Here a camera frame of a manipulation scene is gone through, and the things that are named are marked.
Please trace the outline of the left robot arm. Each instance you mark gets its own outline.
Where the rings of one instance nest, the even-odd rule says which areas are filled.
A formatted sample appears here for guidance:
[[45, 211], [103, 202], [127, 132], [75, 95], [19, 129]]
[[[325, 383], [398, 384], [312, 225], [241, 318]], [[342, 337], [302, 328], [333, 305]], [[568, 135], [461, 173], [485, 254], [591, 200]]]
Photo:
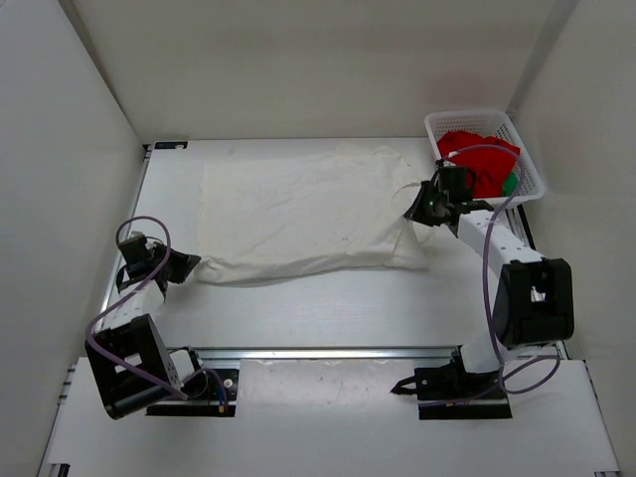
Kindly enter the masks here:
[[135, 234], [118, 245], [124, 264], [115, 278], [117, 297], [127, 297], [103, 317], [84, 344], [105, 412], [120, 419], [164, 400], [202, 396], [209, 383], [190, 347], [170, 352], [153, 314], [168, 286], [182, 284], [201, 258]]

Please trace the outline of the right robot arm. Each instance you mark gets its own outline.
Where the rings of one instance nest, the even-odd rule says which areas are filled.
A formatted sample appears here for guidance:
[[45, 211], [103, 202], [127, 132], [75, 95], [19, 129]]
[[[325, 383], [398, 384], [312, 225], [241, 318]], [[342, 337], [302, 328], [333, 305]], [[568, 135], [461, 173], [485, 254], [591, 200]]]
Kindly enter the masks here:
[[574, 331], [570, 265], [525, 245], [500, 221], [512, 199], [499, 207], [475, 199], [469, 175], [465, 167], [441, 165], [404, 214], [414, 223], [449, 228], [482, 258], [487, 331], [458, 349], [459, 364], [446, 373], [447, 387], [462, 398], [514, 350], [567, 340]]

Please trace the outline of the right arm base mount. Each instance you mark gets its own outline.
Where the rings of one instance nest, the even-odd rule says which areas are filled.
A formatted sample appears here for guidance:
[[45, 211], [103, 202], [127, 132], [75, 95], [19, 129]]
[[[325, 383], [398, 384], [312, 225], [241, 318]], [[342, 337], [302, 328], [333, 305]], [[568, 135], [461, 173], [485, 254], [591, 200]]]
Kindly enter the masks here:
[[512, 418], [498, 372], [469, 373], [456, 347], [447, 364], [415, 368], [391, 389], [396, 396], [415, 396], [419, 420], [499, 420]]

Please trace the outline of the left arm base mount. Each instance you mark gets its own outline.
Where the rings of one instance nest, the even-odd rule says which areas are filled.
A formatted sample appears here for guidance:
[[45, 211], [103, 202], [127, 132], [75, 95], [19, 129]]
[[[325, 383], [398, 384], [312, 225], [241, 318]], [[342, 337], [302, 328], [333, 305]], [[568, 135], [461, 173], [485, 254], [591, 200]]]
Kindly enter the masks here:
[[182, 347], [170, 350], [186, 400], [166, 400], [146, 408], [153, 417], [234, 417], [239, 394], [239, 358], [223, 350]]

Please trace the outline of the white t shirt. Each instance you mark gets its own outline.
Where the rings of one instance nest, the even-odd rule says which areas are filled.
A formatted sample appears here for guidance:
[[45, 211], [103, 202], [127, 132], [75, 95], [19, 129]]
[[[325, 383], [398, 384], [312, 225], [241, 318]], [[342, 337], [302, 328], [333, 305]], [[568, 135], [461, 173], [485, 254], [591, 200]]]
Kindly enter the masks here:
[[338, 269], [425, 269], [427, 253], [404, 216], [419, 183], [386, 146], [344, 143], [305, 157], [208, 164], [196, 277], [230, 285]]

